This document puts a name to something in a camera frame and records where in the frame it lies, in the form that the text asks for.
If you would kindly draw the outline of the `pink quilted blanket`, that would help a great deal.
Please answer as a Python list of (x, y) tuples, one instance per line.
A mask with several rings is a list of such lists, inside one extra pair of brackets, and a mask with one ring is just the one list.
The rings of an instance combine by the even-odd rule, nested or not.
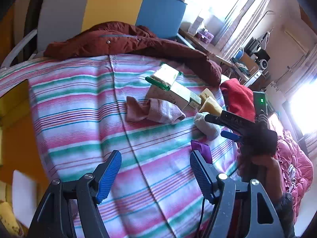
[(283, 133), (278, 135), (275, 158), (281, 169), (282, 190), (292, 195), (292, 209), (296, 221), (301, 200), (314, 179), (313, 164), (293, 140), (289, 130), (283, 130)]

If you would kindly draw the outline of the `white sock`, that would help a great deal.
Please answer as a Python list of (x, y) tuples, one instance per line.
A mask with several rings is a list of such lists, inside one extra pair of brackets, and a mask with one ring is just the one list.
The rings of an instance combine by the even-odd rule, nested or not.
[(205, 120), (207, 112), (197, 113), (193, 119), (195, 126), (204, 134), (210, 141), (216, 139), (221, 132), (220, 126), (209, 123)]

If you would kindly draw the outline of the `wooden side desk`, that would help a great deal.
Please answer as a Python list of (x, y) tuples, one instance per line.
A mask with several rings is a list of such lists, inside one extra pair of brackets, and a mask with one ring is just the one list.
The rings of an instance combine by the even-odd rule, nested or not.
[(248, 68), (249, 73), (251, 74), (249, 77), (243, 74), (243, 72), (241, 72), (230, 59), (225, 59), (219, 49), (214, 47), (212, 44), (205, 44), (182, 29), (178, 30), (178, 34), (182, 37), (181, 41), (184, 39), (186, 44), (192, 45), (195, 49), (205, 53), (210, 60), (216, 62), (221, 67), (223, 75), (230, 79), (235, 77), (241, 84), (247, 86), (253, 91), (260, 91), (262, 89), (261, 85), (265, 80), (262, 74), (263, 71), (248, 54), (244, 53), (240, 58), (240, 61)]

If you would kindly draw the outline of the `red cloth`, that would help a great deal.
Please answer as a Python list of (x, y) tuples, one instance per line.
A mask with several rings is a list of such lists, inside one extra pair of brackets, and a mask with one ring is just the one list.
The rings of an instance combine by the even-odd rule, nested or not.
[(229, 79), (220, 85), (226, 108), (229, 112), (255, 121), (253, 92), (239, 83), (237, 79)]

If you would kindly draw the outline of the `yellow spotted plush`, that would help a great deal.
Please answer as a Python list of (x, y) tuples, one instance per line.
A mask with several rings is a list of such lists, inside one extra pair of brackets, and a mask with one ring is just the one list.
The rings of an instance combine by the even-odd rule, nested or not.
[(14, 216), (12, 208), (8, 202), (1, 202), (1, 223), (10, 235), (20, 236), (20, 225)]

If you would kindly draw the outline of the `dark red jacket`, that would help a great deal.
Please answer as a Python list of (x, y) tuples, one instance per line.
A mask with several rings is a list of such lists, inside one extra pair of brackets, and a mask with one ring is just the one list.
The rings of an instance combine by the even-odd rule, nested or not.
[(221, 83), (221, 67), (207, 55), (179, 42), (161, 39), (145, 26), (105, 22), (63, 42), (52, 42), (44, 56), (57, 60), (134, 54), (167, 59), (185, 64), (209, 86)]

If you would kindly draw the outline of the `white tea box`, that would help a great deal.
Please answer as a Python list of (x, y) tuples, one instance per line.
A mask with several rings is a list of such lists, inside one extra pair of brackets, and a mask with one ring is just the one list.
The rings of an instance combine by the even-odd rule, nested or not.
[(190, 103), (190, 95), (191, 91), (188, 88), (178, 82), (174, 82), (168, 91), (152, 84), (146, 94), (146, 98), (168, 101), (183, 110)]

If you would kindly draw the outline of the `white box on desk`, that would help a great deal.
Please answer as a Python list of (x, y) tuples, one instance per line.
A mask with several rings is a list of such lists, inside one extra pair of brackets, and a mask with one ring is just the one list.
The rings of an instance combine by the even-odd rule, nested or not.
[(200, 16), (197, 16), (195, 21), (188, 28), (187, 30), (188, 34), (194, 36), (203, 25), (203, 22), (204, 22), (204, 19), (201, 18)]

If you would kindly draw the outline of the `pink sock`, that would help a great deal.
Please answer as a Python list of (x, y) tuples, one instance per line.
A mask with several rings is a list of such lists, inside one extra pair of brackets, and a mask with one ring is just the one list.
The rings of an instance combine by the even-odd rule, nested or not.
[(150, 98), (141, 103), (134, 97), (127, 97), (126, 105), (127, 121), (150, 120), (162, 124), (175, 124), (186, 118), (177, 105), (161, 99)]

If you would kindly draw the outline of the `gold tin box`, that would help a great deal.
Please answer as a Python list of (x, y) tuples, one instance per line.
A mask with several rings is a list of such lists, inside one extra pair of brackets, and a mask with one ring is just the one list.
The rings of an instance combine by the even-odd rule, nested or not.
[(35, 140), (27, 80), (1, 96), (1, 181), (12, 184), (15, 170), (36, 181), (44, 194), (49, 180)]

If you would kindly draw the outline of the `striped tablecloth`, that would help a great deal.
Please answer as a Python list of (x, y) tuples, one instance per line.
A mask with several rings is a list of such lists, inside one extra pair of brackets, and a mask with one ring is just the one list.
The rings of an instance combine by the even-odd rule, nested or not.
[(118, 150), (122, 165), (99, 206), (111, 237), (194, 237), (212, 205), (190, 167), (191, 140), (209, 145), (223, 173), (236, 169), (236, 144), (210, 141), (186, 109), (177, 124), (126, 120), (127, 97), (145, 102), (145, 78), (160, 59), (110, 55), (66, 61), (33, 59), (1, 72), (1, 94), (29, 82), (35, 140), (48, 180), (67, 182), (94, 171)]

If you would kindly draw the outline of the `purple small packet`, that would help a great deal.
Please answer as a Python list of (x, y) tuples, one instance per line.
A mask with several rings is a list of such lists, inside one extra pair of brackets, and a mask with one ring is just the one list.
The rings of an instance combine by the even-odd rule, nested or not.
[(191, 140), (191, 148), (193, 151), (199, 151), (206, 163), (213, 163), (209, 145), (196, 140)]

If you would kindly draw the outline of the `purple box on desk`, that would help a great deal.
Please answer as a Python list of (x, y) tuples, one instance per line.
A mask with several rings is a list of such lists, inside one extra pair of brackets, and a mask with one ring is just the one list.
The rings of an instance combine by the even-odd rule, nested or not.
[(202, 41), (203, 43), (209, 44), (213, 40), (214, 35), (208, 31), (203, 33), (197, 32), (196, 37), (198, 40)]

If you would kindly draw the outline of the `grey yellow blue chair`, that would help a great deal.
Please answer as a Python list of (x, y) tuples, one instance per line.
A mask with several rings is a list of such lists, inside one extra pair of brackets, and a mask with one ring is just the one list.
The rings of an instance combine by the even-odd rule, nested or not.
[(6, 56), (1, 68), (22, 53), (45, 57), (52, 42), (63, 42), (105, 22), (145, 26), (157, 37), (175, 41), (186, 4), (181, 0), (29, 0), (24, 37)]

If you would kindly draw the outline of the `black speaker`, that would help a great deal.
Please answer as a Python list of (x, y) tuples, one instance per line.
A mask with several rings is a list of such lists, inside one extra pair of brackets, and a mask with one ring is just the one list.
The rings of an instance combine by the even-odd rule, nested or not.
[(258, 64), (260, 70), (265, 70), (268, 67), (268, 61), (270, 60), (270, 56), (268, 53), (260, 48), (258, 51), (254, 53), (256, 59), (255, 62)]

